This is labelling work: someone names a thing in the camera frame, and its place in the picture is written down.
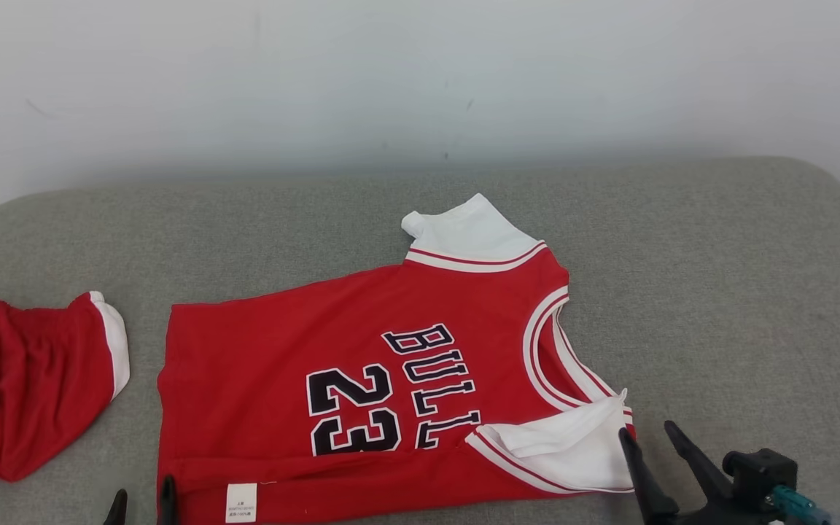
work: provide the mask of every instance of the gray table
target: gray table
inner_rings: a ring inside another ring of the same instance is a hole
[[[69,190],[0,207],[0,298],[65,306],[99,289],[126,320],[131,381],[76,443],[14,485],[0,523],[102,523],[114,491],[154,521],[171,303],[262,295],[397,263],[400,219],[481,192],[571,272],[562,321],[628,402],[680,505],[674,419],[719,462],[776,449],[840,523],[840,185],[796,160]],[[501,502],[364,523],[637,524],[631,496]]]

